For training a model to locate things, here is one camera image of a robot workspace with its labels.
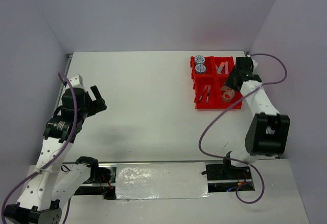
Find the small clear tape roll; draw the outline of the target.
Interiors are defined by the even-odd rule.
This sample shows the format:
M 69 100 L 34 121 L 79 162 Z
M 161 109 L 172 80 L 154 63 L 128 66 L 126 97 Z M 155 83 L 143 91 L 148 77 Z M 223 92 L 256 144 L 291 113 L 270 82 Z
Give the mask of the small clear tape roll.
M 235 97 L 235 91 L 232 89 L 227 89 L 222 92 L 222 102 L 223 103 L 230 103 L 234 97 Z

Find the blue highlighter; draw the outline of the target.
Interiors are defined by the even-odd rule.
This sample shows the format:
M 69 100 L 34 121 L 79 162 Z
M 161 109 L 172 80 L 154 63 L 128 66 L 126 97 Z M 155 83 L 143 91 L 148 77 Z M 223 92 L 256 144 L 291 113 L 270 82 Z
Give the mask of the blue highlighter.
M 223 70 L 224 66 L 225 66 L 225 63 L 224 62 L 220 63 L 219 66 L 216 65 L 216 72 L 217 72 L 217 74 L 222 74 L 222 70 Z

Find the orange grey highlighter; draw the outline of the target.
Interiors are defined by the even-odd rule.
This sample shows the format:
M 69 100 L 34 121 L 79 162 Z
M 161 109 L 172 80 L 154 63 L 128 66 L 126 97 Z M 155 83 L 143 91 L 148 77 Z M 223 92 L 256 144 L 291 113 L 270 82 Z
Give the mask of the orange grey highlighter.
M 228 71 L 228 62 L 226 61 L 225 65 L 224 65 L 224 74 L 228 75 L 228 73 L 229 73 L 229 71 Z

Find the blue pen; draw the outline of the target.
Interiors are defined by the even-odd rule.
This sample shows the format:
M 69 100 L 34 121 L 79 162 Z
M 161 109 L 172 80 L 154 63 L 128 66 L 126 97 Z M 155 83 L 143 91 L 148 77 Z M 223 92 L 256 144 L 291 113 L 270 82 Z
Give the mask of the blue pen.
M 206 94 L 206 104 L 209 103 L 210 94 L 211 94 L 211 85 L 208 85 L 207 94 Z

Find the red pen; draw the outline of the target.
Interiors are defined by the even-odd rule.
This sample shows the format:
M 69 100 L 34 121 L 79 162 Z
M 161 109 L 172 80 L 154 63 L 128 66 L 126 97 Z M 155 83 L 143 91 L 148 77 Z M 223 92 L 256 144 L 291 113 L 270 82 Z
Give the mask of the red pen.
M 202 100 L 202 98 L 203 98 L 203 96 L 204 96 L 204 94 L 205 94 L 207 88 L 208 88 L 208 85 L 205 85 L 204 88 L 203 88 L 203 90 L 202 90 L 202 92 L 201 92 L 201 95 L 200 95 L 200 97 L 199 97 L 199 99 L 198 99 L 198 102 L 199 102 L 199 103 L 200 103 L 200 101 Z

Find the blue patterned tape roll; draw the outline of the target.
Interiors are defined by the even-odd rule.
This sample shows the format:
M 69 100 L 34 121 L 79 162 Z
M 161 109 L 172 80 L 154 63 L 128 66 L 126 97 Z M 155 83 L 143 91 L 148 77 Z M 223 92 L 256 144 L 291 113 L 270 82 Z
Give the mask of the blue patterned tape roll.
M 197 55 L 194 57 L 194 63 L 195 65 L 198 65 L 198 64 L 205 64 L 205 57 L 202 56 L 202 55 Z
M 195 65 L 195 72 L 197 74 L 205 74 L 206 73 L 206 66 L 204 64 Z

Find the large grey tape roll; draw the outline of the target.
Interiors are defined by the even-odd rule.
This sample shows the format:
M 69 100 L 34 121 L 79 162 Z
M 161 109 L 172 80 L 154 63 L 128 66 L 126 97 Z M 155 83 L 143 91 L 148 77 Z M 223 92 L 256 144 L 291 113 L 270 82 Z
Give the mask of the large grey tape roll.
M 227 86 L 223 86 L 220 88 L 220 92 L 223 94 L 223 93 L 226 93 L 226 92 L 231 92 L 232 90 L 227 87 Z

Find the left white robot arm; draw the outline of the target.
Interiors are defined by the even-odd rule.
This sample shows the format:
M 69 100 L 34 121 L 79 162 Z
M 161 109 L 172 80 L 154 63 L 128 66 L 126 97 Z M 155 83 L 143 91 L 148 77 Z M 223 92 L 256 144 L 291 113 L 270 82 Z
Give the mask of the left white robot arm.
M 98 160 L 80 156 L 69 173 L 57 181 L 63 160 L 86 118 L 107 108 L 98 88 L 92 86 L 90 89 L 94 100 L 81 87 L 64 91 L 62 104 L 45 126 L 35 170 L 23 181 L 26 187 L 17 202 L 3 208 L 5 219 L 12 223 L 59 223 L 62 208 L 77 189 L 86 181 L 93 183 L 100 179 Z

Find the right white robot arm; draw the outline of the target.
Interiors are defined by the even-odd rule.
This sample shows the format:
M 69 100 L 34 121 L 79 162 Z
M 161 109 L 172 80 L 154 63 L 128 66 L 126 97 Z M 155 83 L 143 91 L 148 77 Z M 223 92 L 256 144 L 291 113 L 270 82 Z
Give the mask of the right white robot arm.
M 264 156 L 283 154 L 290 127 L 290 118 L 282 115 L 268 98 L 259 75 L 254 74 L 256 62 L 251 57 L 237 57 L 225 86 L 245 97 L 252 121 L 245 136 L 245 147 L 230 151 L 223 160 L 222 173 L 234 178 L 246 163 Z

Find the red compartment bin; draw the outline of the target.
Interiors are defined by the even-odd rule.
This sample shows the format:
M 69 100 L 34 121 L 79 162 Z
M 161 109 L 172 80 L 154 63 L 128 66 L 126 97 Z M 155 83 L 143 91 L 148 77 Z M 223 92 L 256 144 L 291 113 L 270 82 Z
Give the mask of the red compartment bin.
M 228 75 L 224 74 L 224 68 L 222 70 L 222 74 L 217 74 L 216 65 L 219 66 L 220 63 L 222 62 L 225 63 L 226 61 L 228 62 L 228 71 L 229 71 Z M 224 82 L 226 81 L 227 77 L 232 71 L 232 68 L 235 66 L 233 57 L 206 56 L 204 65 L 206 66 L 206 73 L 197 74 L 195 72 L 194 56 L 191 57 L 190 66 L 192 68 L 191 79 L 193 81 L 193 90 L 195 92 L 195 98 L 194 98 L 195 109 L 198 110 L 226 109 L 233 102 L 242 98 L 242 95 L 239 92 L 235 91 L 235 97 L 230 103 L 222 102 L 222 93 L 220 92 L 220 88 L 225 86 Z M 206 104 L 207 90 L 200 103 L 198 102 L 198 99 L 205 85 L 211 85 L 211 94 L 208 104 Z

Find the silver foil panel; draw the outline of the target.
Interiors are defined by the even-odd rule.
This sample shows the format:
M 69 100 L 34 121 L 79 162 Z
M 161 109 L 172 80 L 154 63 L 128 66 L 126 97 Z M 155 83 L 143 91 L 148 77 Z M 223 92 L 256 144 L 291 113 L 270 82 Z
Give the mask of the silver foil panel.
M 119 164 L 115 194 L 122 200 L 208 197 L 204 162 Z

